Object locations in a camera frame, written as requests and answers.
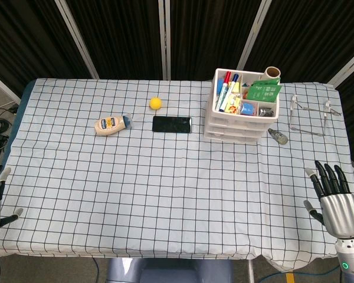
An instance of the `small bottle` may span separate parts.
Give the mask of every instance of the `small bottle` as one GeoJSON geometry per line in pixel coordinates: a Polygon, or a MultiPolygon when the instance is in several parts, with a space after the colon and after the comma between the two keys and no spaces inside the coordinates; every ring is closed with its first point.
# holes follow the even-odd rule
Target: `small bottle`
{"type": "Polygon", "coordinates": [[[107,136],[131,127],[132,118],[130,114],[102,118],[94,124],[98,136],[107,136]]]}

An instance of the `grid pattern tablecloth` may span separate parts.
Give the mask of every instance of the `grid pattern tablecloth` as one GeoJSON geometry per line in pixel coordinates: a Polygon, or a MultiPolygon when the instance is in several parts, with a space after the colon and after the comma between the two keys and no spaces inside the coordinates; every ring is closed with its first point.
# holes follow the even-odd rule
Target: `grid pattern tablecloth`
{"type": "MultiPolygon", "coordinates": [[[[304,175],[314,160],[340,164],[354,192],[343,116],[329,116],[327,136],[289,130],[290,99],[323,108],[339,94],[323,84],[285,84],[274,129],[258,145],[205,140],[210,82],[39,79],[7,166],[2,215],[24,208],[0,229],[0,255],[254,258],[298,268],[334,255],[335,239],[310,219],[319,208],[304,175]],[[191,116],[192,133],[153,133],[157,115],[191,116]],[[134,126],[99,137],[94,122],[132,113],[134,126]]],[[[293,123],[322,131],[318,112],[297,110],[293,123]]]]}

